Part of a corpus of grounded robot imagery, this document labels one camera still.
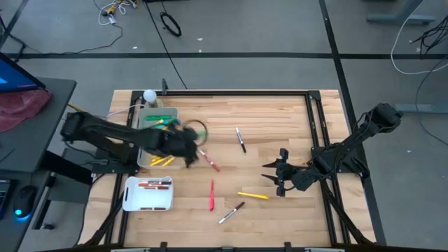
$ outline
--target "white plastic tray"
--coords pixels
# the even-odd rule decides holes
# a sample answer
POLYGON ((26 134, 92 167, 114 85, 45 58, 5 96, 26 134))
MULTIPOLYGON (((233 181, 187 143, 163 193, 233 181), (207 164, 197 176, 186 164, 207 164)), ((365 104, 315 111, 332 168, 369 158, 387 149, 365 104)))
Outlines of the white plastic tray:
POLYGON ((136 178, 129 177, 125 184, 123 209, 125 211, 168 211, 173 204, 174 185, 171 177, 136 178), (144 189, 139 183, 171 182, 168 190, 144 189))

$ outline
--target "computer mouse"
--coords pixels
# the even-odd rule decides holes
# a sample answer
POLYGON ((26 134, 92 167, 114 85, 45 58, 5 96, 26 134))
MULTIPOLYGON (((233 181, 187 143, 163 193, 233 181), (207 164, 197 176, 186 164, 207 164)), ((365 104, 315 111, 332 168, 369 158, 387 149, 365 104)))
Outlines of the computer mouse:
POLYGON ((19 190, 13 205, 15 216, 23 218, 32 212, 36 193, 37 189, 32 185, 24 186, 19 190))

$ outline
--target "gray floor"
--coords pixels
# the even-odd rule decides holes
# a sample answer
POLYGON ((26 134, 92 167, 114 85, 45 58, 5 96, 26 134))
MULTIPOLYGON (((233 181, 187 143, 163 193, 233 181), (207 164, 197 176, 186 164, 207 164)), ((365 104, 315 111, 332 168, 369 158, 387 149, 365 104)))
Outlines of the gray floor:
MULTIPOLYGON (((97 0, 98 4, 108 1, 97 0)), ((327 0, 328 12, 340 53, 390 53, 397 26, 368 24, 367 13, 393 12, 403 1, 327 0)), ((9 22, 18 3, 0 2, 1 14, 9 22)), ((318 1, 191 0, 165 4, 181 24, 184 35, 174 38, 162 31, 170 52, 295 52, 330 53, 318 1)), ((150 5, 160 12, 160 3, 150 5)), ((425 1, 417 13, 441 20, 448 7, 443 0, 425 1)), ((117 16, 124 36, 113 47, 96 53, 162 53, 163 47, 144 8, 128 9, 117 16)), ((406 27, 397 53, 416 53, 409 45, 429 27, 406 27)), ((75 51, 100 46, 118 34, 114 27, 97 24, 97 9, 90 0, 30 1, 13 34, 41 52, 75 51)), ((446 53, 447 45, 434 52, 446 53)), ((8 39, 1 49, 17 52, 8 39)), ((175 59, 189 88, 297 88, 339 89, 331 59, 175 59)), ((430 69, 435 60, 398 60, 406 71, 430 69)), ((170 88, 182 88, 168 59, 22 59, 30 73, 78 82, 72 103, 93 114, 106 115, 114 89, 160 87, 166 78, 170 88)), ((356 116, 379 102, 412 103, 423 76, 404 76, 387 59, 342 60, 356 116)), ((422 102, 445 101, 448 70, 434 73, 421 91, 422 102)), ((448 140, 445 115, 425 115, 423 123, 434 134, 448 140)), ((56 135, 50 150, 61 153, 56 135)), ((448 226, 446 163, 447 147, 420 128, 417 117, 406 114, 392 134, 365 142, 374 191, 388 245, 447 249, 448 226)), ((54 231, 28 232, 21 251, 57 249, 72 245, 81 228, 82 204, 52 205, 48 221, 54 231)))

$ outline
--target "wooden table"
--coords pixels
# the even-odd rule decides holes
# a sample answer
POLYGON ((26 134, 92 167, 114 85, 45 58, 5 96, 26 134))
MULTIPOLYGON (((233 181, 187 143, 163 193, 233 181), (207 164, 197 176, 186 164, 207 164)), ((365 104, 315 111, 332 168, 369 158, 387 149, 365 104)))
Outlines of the wooden table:
MULTIPOLYGON (((131 93, 116 90, 110 112, 126 109, 131 93)), ((321 90, 321 97, 330 140, 341 141, 349 131, 339 93, 321 90)), ((306 192, 289 191, 282 198, 275 195, 272 182, 261 176, 274 175, 275 169, 261 165, 275 161, 280 148, 289 150, 288 162, 293 165, 305 165, 311 158, 313 143, 305 99, 190 95, 161 99, 165 106, 178 109, 181 120, 198 119, 206 123, 209 140, 203 149, 220 165, 221 172, 216 172, 202 158, 191 169, 141 169, 136 176, 173 178, 174 205, 166 212, 129 213, 125 247, 158 247, 160 242, 168 242, 169 247, 282 247, 284 242, 291 242, 294 247, 330 245, 319 183, 306 192), (239 145, 235 127, 241 131, 246 154, 239 145), (215 180, 212 212, 209 211, 211 179, 215 180), (237 195, 239 191, 265 193, 270 199, 241 197, 237 195), (242 201, 246 202, 242 209, 218 224, 242 201)), ((318 118, 315 104, 313 107, 314 117, 318 118)), ((120 124, 125 124, 126 119, 126 111, 109 118, 120 124)), ((323 146, 320 130, 318 136, 323 146)), ((93 235, 109 213, 115 177, 105 175, 93 186, 80 243, 93 235)), ((339 174, 338 178, 346 212, 368 239, 375 240, 361 180, 355 174, 339 174)), ((113 242, 117 241, 120 218, 121 213, 115 221, 113 242)), ((342 242, 336 213, 333 218, 338 241, 342 242)))

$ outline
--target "blue screen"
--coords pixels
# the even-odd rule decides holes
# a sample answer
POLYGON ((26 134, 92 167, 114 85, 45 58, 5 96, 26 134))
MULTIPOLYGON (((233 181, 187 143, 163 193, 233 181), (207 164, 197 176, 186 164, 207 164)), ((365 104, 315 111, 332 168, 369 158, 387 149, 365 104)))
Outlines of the blue screen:
POLYGON ((0 91, 37 88, 32 80, 0 60, 0 91))

